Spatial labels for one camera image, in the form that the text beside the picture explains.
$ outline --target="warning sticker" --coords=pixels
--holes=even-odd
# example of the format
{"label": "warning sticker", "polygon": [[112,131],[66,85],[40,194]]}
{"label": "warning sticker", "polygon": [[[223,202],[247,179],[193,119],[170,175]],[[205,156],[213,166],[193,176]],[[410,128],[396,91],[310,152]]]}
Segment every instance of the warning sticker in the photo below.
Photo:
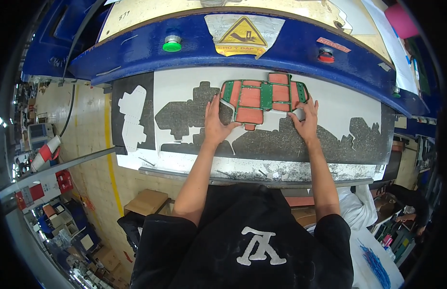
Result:
{"label": "warning sticker", "polygon": [[223,35],[219,43],[250,43],[267,47],[267,42],[248,17],[241,17]]}
{"label": "warning sticker", "polygon": [[252,54],[258,59],[270,49],[284,20],[265,16],[212,14],[204,17],[217,53]]}

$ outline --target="hand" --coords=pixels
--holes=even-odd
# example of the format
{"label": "hand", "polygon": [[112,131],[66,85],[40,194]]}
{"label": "hand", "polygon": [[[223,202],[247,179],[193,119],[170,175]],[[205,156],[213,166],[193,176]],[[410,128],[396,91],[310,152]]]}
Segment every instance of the hand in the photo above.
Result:
{"label": "hand", "polygon": [[220,96],[214,95],[212,102],[206,105],[206,113],[204,115],[204,131],[206,137],[204,143],[208,143],[214,148],[217,148],[219,143],[230,134],[232,129],[240,126],[241,123],[230,123],[223,125],[219,119],[219,100]]}
{"label": "hand", "polygon": [[302,121],[299,121],[294,113],[288,113],[289,117],[294,123],[294,127],[296,128],[298,134],[304,139],[306,143],[315,140],[317,138],[316,124],[318,122],[318,100],[315,101],[314,105],[313,99],[312,97],[310,97],[306,104],[300,102],[296,105],[296,108],[302,108],[305,113],[305,120]]}
{"label": "hand", "polygon": [[416,234],[417,234],[418,236],[423,235],[425,229],[426,229],[425,226],[424,226],[424,227],[421,227],[421,228],[418,228],[417,231],[416,231]]}

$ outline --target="handwritten numbers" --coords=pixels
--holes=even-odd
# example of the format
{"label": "handwritten numbers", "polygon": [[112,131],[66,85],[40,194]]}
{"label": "handwritten numbers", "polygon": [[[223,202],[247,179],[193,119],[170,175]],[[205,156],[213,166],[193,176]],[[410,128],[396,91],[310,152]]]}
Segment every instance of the handwritten numbers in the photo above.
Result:
{"label": "handwritten numbers", "polygon": [[124,12],[124,14],[121,14],[121,16],[119,16],[119,21],[121,21],[121,20],[124,19],[126,16],[128,16],[129,13],[130,13],[130,10],[128,10],[127,12]]}

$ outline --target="black t-shirt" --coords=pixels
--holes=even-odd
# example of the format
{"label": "black t-shirt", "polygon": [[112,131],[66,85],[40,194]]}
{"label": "black t-shirt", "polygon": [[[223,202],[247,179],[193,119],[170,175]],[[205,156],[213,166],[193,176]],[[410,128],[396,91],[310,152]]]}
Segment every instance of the black t-shirt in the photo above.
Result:
{"label": "black t-shirt", "polygon": [[145,219],[131,278],[136,288],[347,288],[350,228],[339,215],[299,225],[280,190],[210,186],[198,227]]}
{"label": "black t-shirt", "polygon": [[429,202],[419,191],[409,190],[401,185],[393,184],[386,188],[386,192],[393,194],[402,204],[414,208],[414,213],[416,214],[414,222],[418,228],[427,225],[430,216]]}

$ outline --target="blue machine frame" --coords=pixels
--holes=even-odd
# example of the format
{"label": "blue machine frame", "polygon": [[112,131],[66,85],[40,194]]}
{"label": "blue machine frame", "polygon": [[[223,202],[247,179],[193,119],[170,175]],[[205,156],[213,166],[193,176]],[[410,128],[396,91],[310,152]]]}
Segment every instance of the blue machine frame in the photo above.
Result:
{"label": "blue machine frame", "polygon": [[[407,117],[429,112],[424,101],[411,92],[400,90],[401,97],[394,98],[395,70],[385,71],[378,64],[386,61],[333,27],[299,15],[268,9],[264,9],[263,13],[249,7],[244,10],[219,7],[219,10],[219,14],[262,14],[284,19],[285,23],[273,47],[256,60],[253,55],[225,57],[216,52],[204,20],[205,15],[216,14],[216,8],[172,13],[139,23],[95,44],[72,60],[68,71],[74,78],[90,80],[92,85],[98,85],[139,73],[180,67],[266,68],[308,75],[357,90]],[[162,49],[164,38],[170,34],[182,38],[181,51],[166,52]],[[319,43],[319,37],[346,46],[351,51],[345,53]],[[334,51],[334,63],[318,61],[322,47]],[[46,53],[39,57],[49,58]],[[59,73],[52,73],[53,76],[61,76],[62,69]]]}
{"label": "blue machine frame", "polygon": [[[29,81],[33,75],[62,77],[63,67],[70,51],[74,35],[95,0],[55,0],[42,17],[34,32],[26,54],[21,80]],[[87,43],[94,43],[93,34],[99,29],[107,16],[107,10],[93,18],[76,43],[74,55],[82,52]]]}

